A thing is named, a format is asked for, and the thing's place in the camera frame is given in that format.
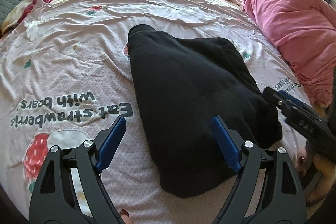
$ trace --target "blue gripper tip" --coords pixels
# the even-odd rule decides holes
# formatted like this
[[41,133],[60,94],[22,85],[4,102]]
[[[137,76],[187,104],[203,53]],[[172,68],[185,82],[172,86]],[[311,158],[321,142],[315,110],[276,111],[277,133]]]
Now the blue gripper tip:
[[239,173],[242,168],[239,160],[239,150],[218,117],[212,118],[211,130],[224,156],[227,166],[236,174]]
[[117,148],[122,138],[124,137],[125,131],[126,120],[124,117],[121,117],[117,124],[111,129],[111,132],[98,151],[98,162],[95,167],[99,173],[110,166],[114,154],[116,153]]

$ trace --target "bed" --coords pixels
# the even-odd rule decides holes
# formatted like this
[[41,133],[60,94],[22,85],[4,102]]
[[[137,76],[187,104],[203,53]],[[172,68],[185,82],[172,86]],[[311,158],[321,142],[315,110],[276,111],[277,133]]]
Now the bed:
[[[258,88],[286,90],[309,104],[303,87],[278,51],[241,11],[237,0],[37,0],[2,25],[0,40],[0,183],[28,216],[31,191],[48,149],[78,146],[123,114],[127,131],[101,179],[116,208],[135,223],[211,223],[235,178],[193,198],[160,188],[142,128],[127,54],[127,34],[137,24],[180,38],[225,37],[241,53]],[[293,162],[306,140],[279,114],[284,146]],[[73,171],[81,209],[90,215]],[[263,176],[248,214],[258,202]]]

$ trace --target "blue gripper pad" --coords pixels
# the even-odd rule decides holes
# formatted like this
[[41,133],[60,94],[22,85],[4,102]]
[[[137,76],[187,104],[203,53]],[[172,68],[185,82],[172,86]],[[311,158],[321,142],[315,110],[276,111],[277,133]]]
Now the blue gripper pad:
[[301,102],[300,100],[296,99],[295,97],[293,97],[292,95],[288,94],[286,91],[284,90],[279,90],[278,91],[281,95],[285,96],[287,99],[291,100],[294,104],[303,107],[304,104],[303,102]]
[[226,126],[224,126],[224,122],[219,117],[215,116],[212,118],[211,130],[224,156],[227,166],[236,174],[239,173],[242,168],[239,160],[239,150],[231,139]]
[[98,151],[98,162],[95,167],[99,173],[110,166],[114,154],[124,137],[125,131],[126,120],[124,117],[121,117],[117,124],[112,128],[105,142]]

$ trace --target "fingernail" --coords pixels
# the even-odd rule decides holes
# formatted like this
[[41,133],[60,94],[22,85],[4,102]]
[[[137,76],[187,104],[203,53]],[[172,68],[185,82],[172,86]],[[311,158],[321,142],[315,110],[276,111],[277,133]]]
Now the fingernail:
[[126,215],[129,217],[129,213],[128,211],[126,211],[125,209],[122,209],[120,212],[119,212],[119,215]]

